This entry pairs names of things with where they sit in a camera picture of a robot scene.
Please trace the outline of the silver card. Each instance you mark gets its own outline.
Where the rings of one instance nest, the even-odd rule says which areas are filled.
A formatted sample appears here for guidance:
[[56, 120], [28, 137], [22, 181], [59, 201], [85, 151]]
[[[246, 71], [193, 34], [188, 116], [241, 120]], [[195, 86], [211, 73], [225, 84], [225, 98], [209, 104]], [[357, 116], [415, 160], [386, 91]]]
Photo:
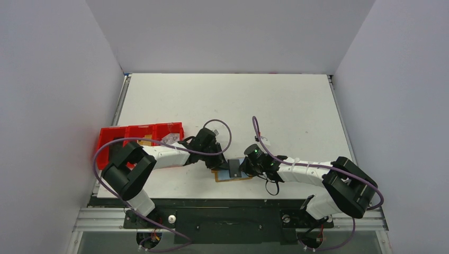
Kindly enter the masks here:
[[179, 133], [169, 133], [162, 137], [161, 142], [168, 145], [173, 145], [181, 141], [181, 135]]

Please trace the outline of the dark grey credit card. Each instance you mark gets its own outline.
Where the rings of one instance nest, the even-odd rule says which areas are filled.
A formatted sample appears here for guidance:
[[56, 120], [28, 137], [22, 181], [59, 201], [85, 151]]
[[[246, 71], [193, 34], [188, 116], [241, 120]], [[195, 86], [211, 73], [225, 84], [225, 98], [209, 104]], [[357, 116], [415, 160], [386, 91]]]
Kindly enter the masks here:
[[229, 159], [228, 165], [229, 165], [229, 177], [231, 179], [241, 178], [241, 171], [239, 169], [240, 160], [239, 159]]

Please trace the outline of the yellow leather card holder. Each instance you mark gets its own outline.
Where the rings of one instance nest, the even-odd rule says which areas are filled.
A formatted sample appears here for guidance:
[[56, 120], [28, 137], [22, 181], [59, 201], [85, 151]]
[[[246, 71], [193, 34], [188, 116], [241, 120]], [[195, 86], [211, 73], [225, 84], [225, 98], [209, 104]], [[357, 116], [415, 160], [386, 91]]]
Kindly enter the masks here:
[[[244, 162], [244, 159], [243, 158], [236, 158], [236, 159], [240, 160], [240, 166], [241, 166], [242, 163]], [[240, 169], [240, 171], [241, 171], [241, 178], [231, 179], [229, 177], [229, 168], [228, 168], [228, 170], [211, 170], [211, 172], [214, 173], [214, 178], [215, 178], [216, 183], [234, 182], [234, 181], [239, 181], [239, 180], [252, 179], [252, 176], [249, 176], [248, 174], [243, 172], [241, 169]]]

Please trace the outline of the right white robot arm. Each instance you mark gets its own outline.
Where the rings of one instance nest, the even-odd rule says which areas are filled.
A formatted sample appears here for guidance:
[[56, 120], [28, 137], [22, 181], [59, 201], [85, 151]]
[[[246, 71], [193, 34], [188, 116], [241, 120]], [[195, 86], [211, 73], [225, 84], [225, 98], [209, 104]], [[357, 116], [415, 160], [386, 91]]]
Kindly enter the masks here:
[[269, 182], [298, 182], [324, 188], [325, 194], [312, 194], [299, 213], [306, 226], [337, 213], [361, 219], [369, 209], [377, 183], [346, 157], [331, 162], [306, 162], [288, 156], [271, 156], [257, 144], [244, 151], [241, 170], [252, 176], [265, 176]]

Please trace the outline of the gold black card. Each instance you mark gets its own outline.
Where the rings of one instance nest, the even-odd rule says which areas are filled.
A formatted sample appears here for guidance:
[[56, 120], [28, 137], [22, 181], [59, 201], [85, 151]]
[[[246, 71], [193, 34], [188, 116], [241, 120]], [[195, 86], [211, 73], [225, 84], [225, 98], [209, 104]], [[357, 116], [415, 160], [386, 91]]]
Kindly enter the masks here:
[[151, 135], [151, 134], [147, 134], [147, 135], [145, 135], [143, 138], [144, 138], [144, 140], [139, 140], [139, 141], [138, 141], [138, 143], [139, 143], [141, 146], [152, 146], [152, 142], [151, 142], [151, 141], [148, 141], [148, 139], [152, 139], [152, 135]]

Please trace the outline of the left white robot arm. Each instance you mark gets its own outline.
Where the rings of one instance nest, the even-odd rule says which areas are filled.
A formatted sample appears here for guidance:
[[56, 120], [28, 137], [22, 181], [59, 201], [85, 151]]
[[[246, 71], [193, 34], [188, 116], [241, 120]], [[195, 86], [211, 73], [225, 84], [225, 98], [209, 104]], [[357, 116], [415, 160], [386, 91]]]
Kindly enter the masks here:
[[150, 228], [158, 220], [155, 203], [143, 188], [151, 172], [198, 161], [203, 161], [212, 170], [227, 166], [216, 133], [207, 128], [168, 146], [141, 146], [130, 141], [110, 159], [101, 177], [120, 199], [138, 212], [138, 222]]

